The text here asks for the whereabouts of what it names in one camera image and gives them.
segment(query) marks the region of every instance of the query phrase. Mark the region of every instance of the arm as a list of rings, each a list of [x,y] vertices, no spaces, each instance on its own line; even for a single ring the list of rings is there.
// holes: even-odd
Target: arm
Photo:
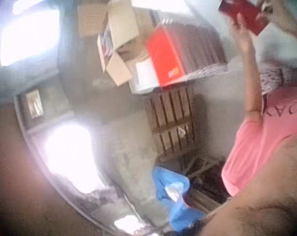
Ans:
[[[244,73],[244,108],[246,116],[256,116],[258,118],[262,110],[262,87],[260,73],[257,67],[255,53],[242,55]]]
[[[266,2],[270,4],[268,10],[263,8],[263,4]],[[257,20],[272,22],[297,39],[297,21],[283,0],[259,0],[258,6],[262,13],[258,15]]]
[[[243,60],[245,119],[260,121],[262,110],[260,73],[255,59],[252,38],[241,14],[238,14],[236,23],[232,22],[231,31]]]

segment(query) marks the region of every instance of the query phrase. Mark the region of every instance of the blue plastic bag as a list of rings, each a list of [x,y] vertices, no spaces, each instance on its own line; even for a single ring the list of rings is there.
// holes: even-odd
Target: blue plastic bag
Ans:
[[[189,190],[189,179],[183,175],[162,167],[153,169],[153,180],[156,186],[156,198],[169,210],[169,219],[172,229],[179,232],[185,228],[189,228],[196,220],[202,218],[205,214],[199,210],[188,207],[182,196]],[[178,201],[172,200],[167,193],[169,186],[180,186],[182,189]]]

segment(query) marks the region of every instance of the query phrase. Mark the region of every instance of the pink t-shirt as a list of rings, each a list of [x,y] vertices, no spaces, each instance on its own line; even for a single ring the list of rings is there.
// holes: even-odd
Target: pink t-shirt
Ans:
[[[268,162],[284,139],[297,134],[297,87],[280,88],[267,97],[263,122],[245,120],[222,170],[231,196],[243,189]]]

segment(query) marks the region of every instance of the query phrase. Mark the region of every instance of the box flap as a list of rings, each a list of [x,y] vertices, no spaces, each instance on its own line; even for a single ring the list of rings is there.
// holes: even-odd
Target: box flap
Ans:
[[[110,58],[107,65],[107,72],[117,86],[124,84],[132,78],[132,74],[127,65],[116,52],[114,52]]]
[[[104,28],[108,5],[103,3],[84,3],[78,6],[78,26],[80,37],[92,36]]]
[[[99,53],[99,57],[100,57],[101,68],[104,72],[106,70],[106,64],[105,64],[105,57],[103,54],[103,50],[101,47],[100,36],[98,36],[98,38],[97,38],[97,47],[98,47],[98,53]]]
[[[131,0],[109,4],[108,22],[115,50],[139,35]]]

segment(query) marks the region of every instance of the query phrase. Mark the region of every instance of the hand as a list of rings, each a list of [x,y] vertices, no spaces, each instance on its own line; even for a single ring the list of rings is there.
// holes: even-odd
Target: hand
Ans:
[[[237,22],[231,19],[231,32],[242,55],[254,54],[255,49],[246,22],[241,13],[237,14]]]
[[[270,21],[287,33],[297,31],[297,22],[282,0],[259,0],[258,6],[262,10],[258,21]]]

